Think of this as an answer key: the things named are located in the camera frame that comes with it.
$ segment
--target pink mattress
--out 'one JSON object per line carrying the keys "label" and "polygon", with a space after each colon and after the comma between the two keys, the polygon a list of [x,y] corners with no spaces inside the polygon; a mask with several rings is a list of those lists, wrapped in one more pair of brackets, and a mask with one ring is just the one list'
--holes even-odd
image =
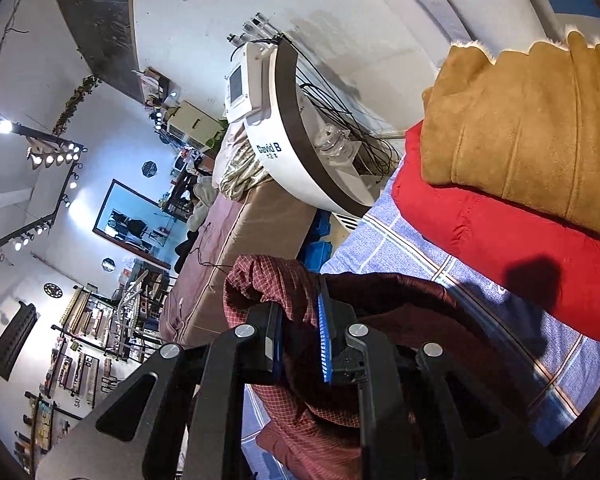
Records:
{"label": "pink mattress", "polygon": [[274,180],[250,189],[240,202],[219,195],[165,300],[162,338],[199,346],[227,330],[222,289],[235,259],[240,254],[295,258],[314,215],[315,207],[289,195]]}
{"label": "pink mattress", "polygon": [[[175,340],[178,329],[184,326],[215,269],[211,265],[201,265],[200,262],[215,264],[219,260],[242,206],[242,202],[232,202],[220,194],[209,209],[209,214],[198,231],[198,239],[164,301],[164,308],[160,314],[160,336],[163,339]],[[179,298],[182,299],[181,305],[178,305]]]}

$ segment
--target mirror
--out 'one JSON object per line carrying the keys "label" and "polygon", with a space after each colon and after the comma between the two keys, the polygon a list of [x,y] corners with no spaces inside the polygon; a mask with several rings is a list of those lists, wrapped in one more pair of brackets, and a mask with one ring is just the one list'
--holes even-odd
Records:
{"label": "mirror", "polygon": [[[174,247],[186,238],[187,226],[162,211],[153,200],[113,180],[93,232],[155,265],[171,269]],[[102,267],[109,270],[107,262],[113,270],[115,263],[107,260]]]}

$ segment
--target cabinet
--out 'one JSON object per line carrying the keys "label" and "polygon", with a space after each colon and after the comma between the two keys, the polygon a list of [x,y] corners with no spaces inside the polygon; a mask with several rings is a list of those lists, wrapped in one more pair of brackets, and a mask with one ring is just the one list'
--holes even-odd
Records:
{"label": "cabinet", "polygon": [[218,121],[183,101],[176,113],[169,118],[167,130],[171,135],[204,153],[209,149],[206,142],[220,132],[222,127]]}

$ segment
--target blue plaid sheet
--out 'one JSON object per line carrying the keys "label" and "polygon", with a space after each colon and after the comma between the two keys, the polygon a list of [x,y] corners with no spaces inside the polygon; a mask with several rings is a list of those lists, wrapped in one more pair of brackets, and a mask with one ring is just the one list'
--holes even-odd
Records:
{"label": "blue plaid sheet", "polygon": [[400,272],[448,288],[500,351],[528,403],[532,433],[548,444],[600,386],[600,343],[427,242],[400,216],[391,197],[394,180],[395,173],[320,272]]}

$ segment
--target metal screw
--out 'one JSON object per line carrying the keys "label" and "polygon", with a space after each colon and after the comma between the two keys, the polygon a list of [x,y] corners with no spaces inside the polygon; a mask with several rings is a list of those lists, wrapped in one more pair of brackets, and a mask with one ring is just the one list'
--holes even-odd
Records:
{"label": "metal screw", "polygon": [[234,332],[238,337],[251,337],[256,333],[256,329],[251,325],[242,324],[235,327]]}
{"label": "metal screw", "polygon": [[160,348],[160,355],[165,359],[171,359],[172,357],[176,357],[176,355],[178,355],[179,353],[180,347],[178,345],[174,345],[173,343]]}
{"label": "metal screw", "polygon": [[442,346],[438,343],[427,343],[422,349],[429,357],[440,357],[442,355]]}
{"label": "metal screw", "polygon": [[354,337],[362,337],[369,333],[369,328],[362,323],[354,323],[349,327],[349,333]]}

